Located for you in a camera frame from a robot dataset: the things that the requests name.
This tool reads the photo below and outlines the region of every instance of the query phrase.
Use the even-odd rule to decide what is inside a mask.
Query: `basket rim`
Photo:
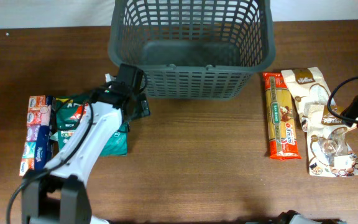
[[[108,46],[108,54],[110,60],[117,65],[124,63],[120,57],[118,57],[115,51],[115,43],[116,37],[118,36],[118,30],[115,27],[119,26],[119,8],[117,5],[124,4],[125,1],[116,1],[116,6],[114,7],[114,12],[112,14],[111,20],[111,28],[110,28],[110,39]],[[163,70],[163,71],[175,71],[175,70],[186,70],[186,71],[194,71],[194,72],[241,72],[241,73],[255,73],[261,72],[271,66],[274,61],[276,50],[274,44],[274,34],[273,34],[273,20],[272,20],[272,12],[270,9],[270,0],[263,0],[264,3],[264,11],[265,11],[265,20],[266,20],[266,33],[267,33],[267,55],[262,63],[251,66],[251,67],[241,67],[241,66],[227,66],[227,65],[207,65],[205,67],[194,67],[194,66],[176,66],[176,65],[136,65],[143,70]]]

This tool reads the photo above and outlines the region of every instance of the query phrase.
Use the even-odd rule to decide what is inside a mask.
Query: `white pouch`
[[[306,132],[310,105],[326,105],[331,92],[317,67],[284,70],[282,74],[292,98],[295,99],[302,130]]]
[[[342,109],[332,106],[341,113]],[[345,141],[348,128],[324,105],[310,105],[308,121],[309,174],[320,177],[358,175],[358,158]]]

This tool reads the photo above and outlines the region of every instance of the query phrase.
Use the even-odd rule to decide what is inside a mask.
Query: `basket bottom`
[[[153,40],[142,49],[142,65],[241,66],[239,48],[229,42]]]

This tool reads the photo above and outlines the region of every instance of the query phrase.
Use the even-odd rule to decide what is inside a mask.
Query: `white wall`
[[[0,0],[0,28],[110,26],[115,0]],[[358,19],[358,0],[271,0],[274,21]]]

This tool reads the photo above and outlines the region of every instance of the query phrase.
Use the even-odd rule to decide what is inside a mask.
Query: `brown surface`
[[[0,30],[0,223],[21,182],[29,95],[78,93],[102,83],[105,73],[116,74],[108,37],[108,27]],[[317,66],[331,90],[358,75],[358,21],[275,23],[275,44],[269,71]],[[150,100],[152,116],[132,123],[129,155],[100,158],[92,171],[94,214],[188,222],[252,220],[294,209],[309,218],[358,223],[358,176],[310,176],[299,127],[302,160],[266,157],[263,92],[254,75],[231,101]],[[336,100],[347,106],[356,94],[358,82],[350,83]],[[347,140],[358,155],[358,130]]]

